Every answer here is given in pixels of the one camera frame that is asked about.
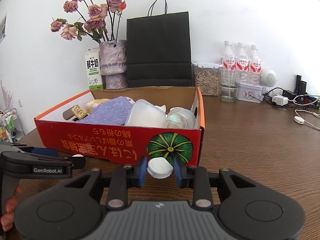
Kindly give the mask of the person left hand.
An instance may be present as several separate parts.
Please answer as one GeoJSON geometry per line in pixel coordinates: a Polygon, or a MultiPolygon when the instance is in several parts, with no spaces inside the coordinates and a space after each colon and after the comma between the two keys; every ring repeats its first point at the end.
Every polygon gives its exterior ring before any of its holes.
{"type": "Polygon", "coordinates": [[[4,232],[9,231],[14,225],[14,211],[18,207],[18,199],[16,194],[22,193],[20,185],[16,187],[15,193],[5,204],[5,214],[1,217],[1,225],[4,232]]]}

